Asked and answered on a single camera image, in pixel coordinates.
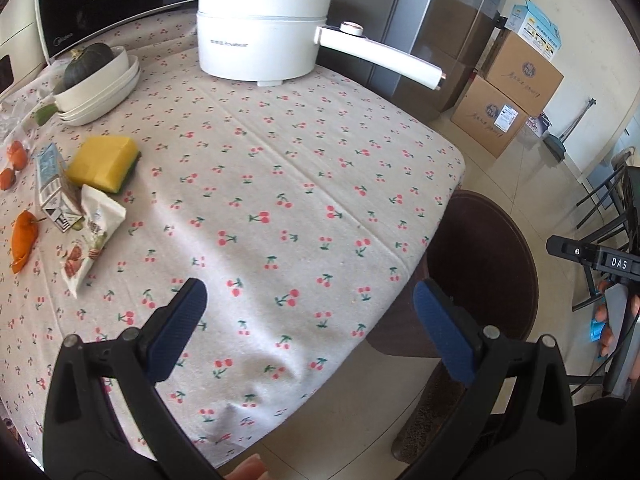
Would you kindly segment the right hand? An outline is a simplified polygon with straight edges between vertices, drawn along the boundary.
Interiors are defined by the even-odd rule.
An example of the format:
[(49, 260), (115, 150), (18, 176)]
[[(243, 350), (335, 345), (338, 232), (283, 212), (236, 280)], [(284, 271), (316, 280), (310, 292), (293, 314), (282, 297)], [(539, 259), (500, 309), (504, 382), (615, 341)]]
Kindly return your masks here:
[(639, 297), (611, 280), (603, 280), (598, 289), (603, 299), (594, 312), (594, 322), (602, 324), (600, 356), (612, 358), (605, 367), (603, 390), (624, 396), (639, 379)]

